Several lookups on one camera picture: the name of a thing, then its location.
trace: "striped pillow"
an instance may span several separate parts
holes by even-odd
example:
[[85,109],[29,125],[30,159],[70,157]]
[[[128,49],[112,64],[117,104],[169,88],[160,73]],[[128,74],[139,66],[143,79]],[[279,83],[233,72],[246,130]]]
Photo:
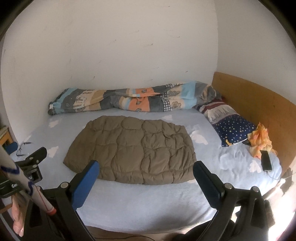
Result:
[[218,133],[222,146],[230,146],[242,142],[248,138],[248,134],[256,129],[256,126],[240,116],[225,102],[214,99],[210,103],[194,106],[203,113]]

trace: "brown quilted blanket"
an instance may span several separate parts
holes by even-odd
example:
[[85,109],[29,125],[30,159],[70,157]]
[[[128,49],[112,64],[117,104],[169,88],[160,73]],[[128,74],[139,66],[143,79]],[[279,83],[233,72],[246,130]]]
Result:
[[194,179],[196,157],[184,126],[163,120],[101,116],[88,122],[75,138],[64,164],[81,172],[90,160],[100,163],[99,179],[159,185]]

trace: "black phone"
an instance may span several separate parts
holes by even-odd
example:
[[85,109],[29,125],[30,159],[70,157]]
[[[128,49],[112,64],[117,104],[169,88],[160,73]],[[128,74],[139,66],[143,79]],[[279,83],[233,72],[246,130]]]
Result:
[[272,166],[271,166],[268,151],[261,150],[260,152],[261,152],[261,165],[262,165],[263,171],[271,172]]

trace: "wooden headboard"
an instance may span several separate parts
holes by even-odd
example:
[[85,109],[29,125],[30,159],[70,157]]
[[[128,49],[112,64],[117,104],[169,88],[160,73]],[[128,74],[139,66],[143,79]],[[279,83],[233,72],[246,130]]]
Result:
[[296,105],[265,87],[228,74],[216,72],[212,86],[237,113],[268,129],[283,175],[296,160]]

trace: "person's hand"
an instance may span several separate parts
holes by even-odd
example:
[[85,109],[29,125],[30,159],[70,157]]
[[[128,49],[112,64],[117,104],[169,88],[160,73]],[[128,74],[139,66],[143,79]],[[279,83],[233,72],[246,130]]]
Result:
[[19,235],[24,235],[24,226],[25,226],[25,217],[27,212],[27,207],[29,203],[29,198],[26,194],[21,191],[22,194],[16,193],[11,196],[12,199],[12,218],[13,222],[13,230]]

